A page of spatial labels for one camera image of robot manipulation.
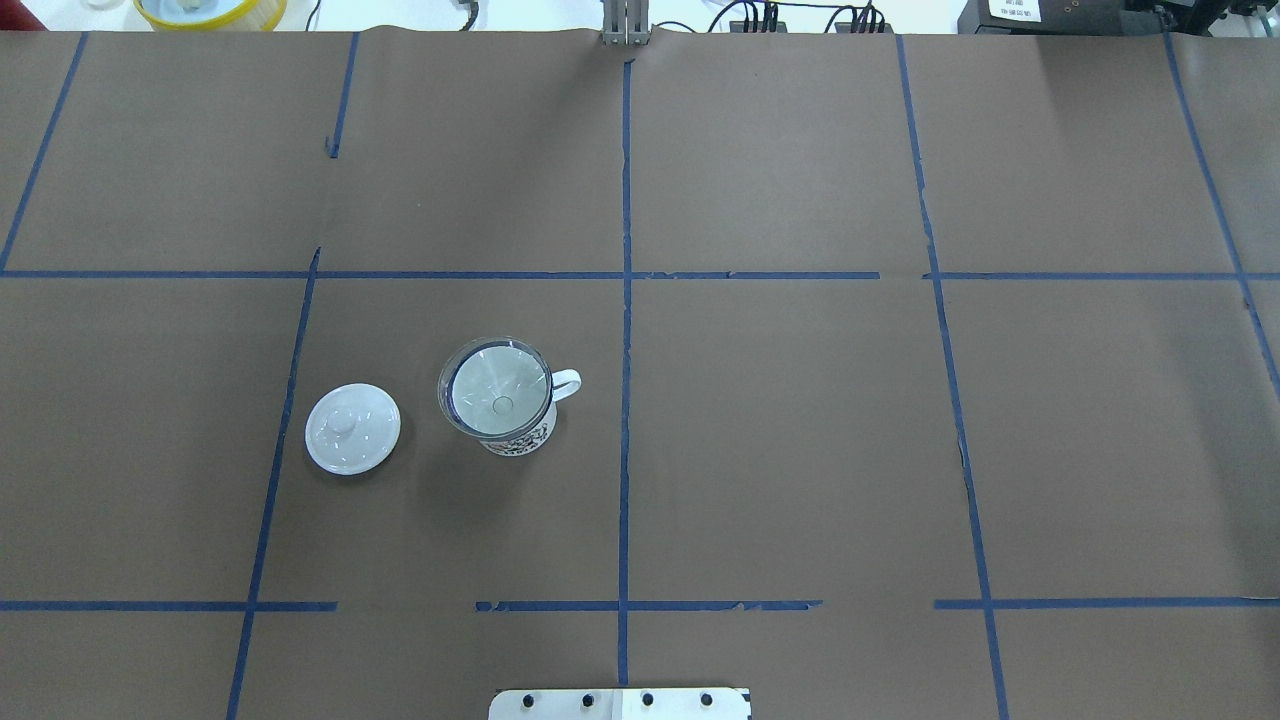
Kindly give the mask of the white enamel cup lid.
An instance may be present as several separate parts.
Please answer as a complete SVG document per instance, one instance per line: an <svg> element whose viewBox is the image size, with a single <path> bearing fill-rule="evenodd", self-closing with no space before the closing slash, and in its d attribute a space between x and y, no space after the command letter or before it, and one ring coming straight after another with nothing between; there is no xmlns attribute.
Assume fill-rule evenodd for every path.
<svg viewBox="0 0 1280 720"><path fill-rule="evenodd" d="M388 392L352 383L329 391L314 405L303 441L310 459L324 471L355 477L392 455L401 428L401 410Z"/></svg>

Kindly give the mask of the white enamel cup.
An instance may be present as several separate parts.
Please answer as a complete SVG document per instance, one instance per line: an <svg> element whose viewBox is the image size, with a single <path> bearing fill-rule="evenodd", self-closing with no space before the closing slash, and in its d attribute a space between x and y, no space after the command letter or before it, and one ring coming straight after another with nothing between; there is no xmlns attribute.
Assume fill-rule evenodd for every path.
<svg viewBox="0 0 1280 720"><path fill-rule="evenodd" d="M559 372L458 369L439 384L445 419L489 452L517 457L539 450L556 430L558 402L582 386L575 369Z"/></svg>

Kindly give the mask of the black equipment box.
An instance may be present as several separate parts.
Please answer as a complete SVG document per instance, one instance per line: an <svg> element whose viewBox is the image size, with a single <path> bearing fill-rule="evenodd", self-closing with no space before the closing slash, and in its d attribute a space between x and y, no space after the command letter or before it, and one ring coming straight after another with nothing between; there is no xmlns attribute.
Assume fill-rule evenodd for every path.
<svg viewBox="0 0 1280 720"><path fill-rule="evenodd" d="M1144 36L1174 29L1153 1L966 1L959 35Z"/></svg>

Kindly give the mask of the yellow tape roll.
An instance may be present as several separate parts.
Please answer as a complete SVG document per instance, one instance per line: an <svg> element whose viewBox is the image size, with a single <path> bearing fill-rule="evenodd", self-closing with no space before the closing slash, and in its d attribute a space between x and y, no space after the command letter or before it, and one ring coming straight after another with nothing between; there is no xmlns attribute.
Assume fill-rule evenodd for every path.
<svg viewBox="0 0 1280 720"><path fill-rule="evenodd" d="M271 32L288 1L133 1L152 29L169 32Z"/></svg>

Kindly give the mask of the aluminium frame post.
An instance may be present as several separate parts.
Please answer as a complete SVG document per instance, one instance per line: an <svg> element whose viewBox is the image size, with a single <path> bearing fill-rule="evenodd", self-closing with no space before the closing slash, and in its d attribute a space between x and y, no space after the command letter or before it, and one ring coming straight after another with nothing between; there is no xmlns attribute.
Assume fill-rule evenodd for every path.
<svg viewBox="0 0 1280 720"><path fill-rule="evenodd" d="M602 42L605 46L643 46L650 42L648 0L602 1Z"/></svg>

